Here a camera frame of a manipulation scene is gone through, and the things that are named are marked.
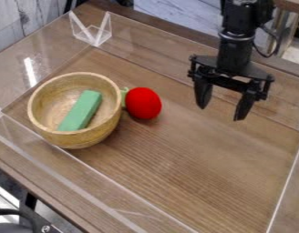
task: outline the red ball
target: red ball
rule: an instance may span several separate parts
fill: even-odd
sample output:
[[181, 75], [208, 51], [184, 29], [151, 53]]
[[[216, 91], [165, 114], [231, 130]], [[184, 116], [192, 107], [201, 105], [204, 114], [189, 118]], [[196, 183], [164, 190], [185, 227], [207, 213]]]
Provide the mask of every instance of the red ball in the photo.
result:
[[146, 87], [130, 89], [125, 96], [125, 106], [129, 114], [140, 119], [152, 119], [161, 110], [157, 94]]

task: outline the green sponge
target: green sponge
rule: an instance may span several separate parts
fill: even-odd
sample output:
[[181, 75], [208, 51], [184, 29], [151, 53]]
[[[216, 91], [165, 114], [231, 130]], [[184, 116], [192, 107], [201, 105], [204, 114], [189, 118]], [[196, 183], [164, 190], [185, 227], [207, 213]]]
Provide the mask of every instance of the green sponge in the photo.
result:
[[77, 99], [66, 117], [62, 119], [57, 130], [74, 131], [88, 126], [96, 110], [101, 104], [101, 93], [85, 90]]

